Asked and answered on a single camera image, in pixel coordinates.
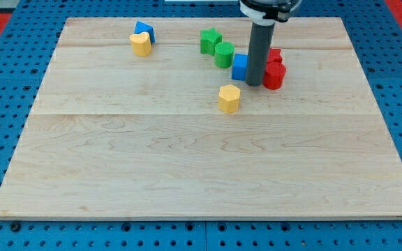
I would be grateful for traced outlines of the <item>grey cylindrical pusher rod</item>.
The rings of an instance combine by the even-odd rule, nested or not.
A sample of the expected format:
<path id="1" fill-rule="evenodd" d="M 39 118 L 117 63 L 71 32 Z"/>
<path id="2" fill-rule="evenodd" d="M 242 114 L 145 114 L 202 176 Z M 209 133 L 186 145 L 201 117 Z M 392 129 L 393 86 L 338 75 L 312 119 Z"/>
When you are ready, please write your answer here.
<path id="1" fill-rule="evenodd" d="M 260 86 L 263 82 L 274 27 L 275 24 L 252 24 L 245 78 L 245 83 L 249 86 Z"/>

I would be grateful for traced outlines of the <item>white black robot wrist flange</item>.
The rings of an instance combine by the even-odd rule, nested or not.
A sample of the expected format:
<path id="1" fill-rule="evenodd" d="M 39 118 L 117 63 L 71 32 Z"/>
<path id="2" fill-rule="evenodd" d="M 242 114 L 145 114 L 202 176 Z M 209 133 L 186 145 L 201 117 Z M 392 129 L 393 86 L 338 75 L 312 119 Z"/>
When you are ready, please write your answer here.
<path id="1" fill-rule="evenodd" d="M 239 0 L 240 11 L 254 24 L 271 26 L 287 22 L 299 11 L 302 0 Z"/>

